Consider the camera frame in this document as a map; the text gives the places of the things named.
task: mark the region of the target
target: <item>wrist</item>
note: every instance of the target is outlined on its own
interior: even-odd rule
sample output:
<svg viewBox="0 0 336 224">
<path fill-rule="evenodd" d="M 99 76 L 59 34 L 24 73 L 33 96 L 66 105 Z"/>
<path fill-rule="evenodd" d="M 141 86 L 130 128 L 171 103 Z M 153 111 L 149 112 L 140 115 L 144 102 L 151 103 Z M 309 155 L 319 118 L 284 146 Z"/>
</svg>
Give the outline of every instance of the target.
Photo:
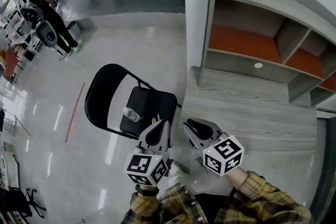
<svg viewBox="0 0 336 224">
<path fill-rule="evenodd" d="M 237 167 L 225 175 L 227 180 L 235 189 L 240 189 L 248 177 L 248 173 L 240 167 Z"/>
<path fill-rule="evenodd" d="M 140 188 L 143 190 L 149 190 L 149 191 L 153 191 L 157 189 L 157 187 L 151 187 L 151 186 L 145 186 L 145 185 L 140 185 Z"/>
</svg>

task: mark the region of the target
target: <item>person standing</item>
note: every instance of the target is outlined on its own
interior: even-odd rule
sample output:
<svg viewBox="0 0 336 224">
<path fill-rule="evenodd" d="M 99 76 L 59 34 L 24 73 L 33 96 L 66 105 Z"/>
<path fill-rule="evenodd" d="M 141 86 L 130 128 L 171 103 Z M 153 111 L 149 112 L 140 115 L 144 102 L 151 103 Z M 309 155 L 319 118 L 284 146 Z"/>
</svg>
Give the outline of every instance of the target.
<svg viewBox="0 0 336 224">
<path fill-rule="evenodd" d="M 57 45 L 69 55 L 72 54 L 72 50 L 74 50 L 75 52 L 79 52 L 83 44 L 83 41 L 80 39 L 78 42 L 76 42 L 72 38 L 72 35 L 69 33 L 62 18 L 52 8 L 52 7 L 57 6 L 56 2 L 54 0 L 28 0 L 28 1 L 30 3 L 36 4 L 38 7 L 40 7 L 43 10 L 43 13 L 44 13 L 43 20 L 48 21 L 56 32 Z M 64 42 L 61 36 L 64 37 L 64 39 L 69 45 L 67 45 Z"/>
</svg>

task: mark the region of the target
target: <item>orange shelf panel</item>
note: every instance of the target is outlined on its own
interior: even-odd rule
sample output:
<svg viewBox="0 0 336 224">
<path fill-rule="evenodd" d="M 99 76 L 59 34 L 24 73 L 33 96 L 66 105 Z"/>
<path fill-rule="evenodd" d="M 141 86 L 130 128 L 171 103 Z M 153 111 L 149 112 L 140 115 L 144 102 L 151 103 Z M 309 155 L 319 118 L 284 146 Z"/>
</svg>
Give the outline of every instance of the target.
<svg viewBox="0 0 336 224">
<path fill-rule="evenodd" d="M 336 92 L 336 76 L 331 75 L 320 84 L 320 87 Z"/>
<path fill-rule="evenodd" d="M 285 65 L 323 79 L 319 57 L 305 50 L 298 49 Z"/>
<path fill-rule="evenodd" d="M 274 39 L 237 28 L 212 25 L 209 48 L 280 63 Z"/>
</svg>

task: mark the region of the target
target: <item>chair seat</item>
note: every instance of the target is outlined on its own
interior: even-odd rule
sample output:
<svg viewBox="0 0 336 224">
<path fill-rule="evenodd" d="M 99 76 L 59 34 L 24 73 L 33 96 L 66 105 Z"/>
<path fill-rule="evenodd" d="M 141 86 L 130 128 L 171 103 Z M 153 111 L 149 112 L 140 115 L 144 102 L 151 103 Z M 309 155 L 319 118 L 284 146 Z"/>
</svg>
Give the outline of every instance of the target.
<svg viewBox="0 0 336 224">
<path fill-rule="evenodd" d="M 141 120 L 133 122 L 123 116 L 120 130 L 139 137 L 152 124 L 153 117 L 158 120 L 157 114 L 160 115 L 161 120 L 168 120 L 172 124 L 176 105 L 177 99 L 172 93 L 134 87 L 127 107 L 139 114 Z"/>
</svg>

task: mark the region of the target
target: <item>black folding chair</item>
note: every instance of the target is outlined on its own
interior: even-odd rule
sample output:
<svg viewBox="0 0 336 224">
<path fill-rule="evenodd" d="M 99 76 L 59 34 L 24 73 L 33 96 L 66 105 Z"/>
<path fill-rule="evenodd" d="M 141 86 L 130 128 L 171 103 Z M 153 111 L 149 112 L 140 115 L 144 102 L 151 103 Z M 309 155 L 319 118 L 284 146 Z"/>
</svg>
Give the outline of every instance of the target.
<svg viewBox="0 0 336 224">
<path fill-rule="evenodd" d="M 21 213 L 24 218 L 26 218 L 33 215 L 30 209 L 30 206 L 32 206 L 37 214 L 41 218 L 44 218 L 44 216 L 41 215 L 38 211 L 38 208 L 43 211 L 46 211 L 46 209 L 38 205 L 34 201 L 34 193 L 36 193 L 37 190 L 30 190 L 29 188 L 27 188 L 26 191 L 26 196 L 28 196 L 28 200 L 26 199 L 26 196 L 23 194 L 23 192 L 18 188 L 10 188 L 9 191 L 0 188 L 0 211 L 17 211 Z"/>
<path fill-rule="evenodd" d="M 108 113 L 112 97 L 127 75 L 138 81 L 138 87 L 133 88 L 127 107 L 138 113 L 141 120 L 133 122 L 123 116 L 119 132 L 107 127 Z M 157 114 L 160 115 L 160 119 L 168 120 L 172 124 L 176 106 L 181 107 L 175 95 L 154 89 L 126 68 L 114 63 L 102 67 L 97 72 L 85 98 L 85 114 L 94 126 L 136 140 L 142 131 L 152 124 L 152 119 L 156 118 Z"/>
</svg>

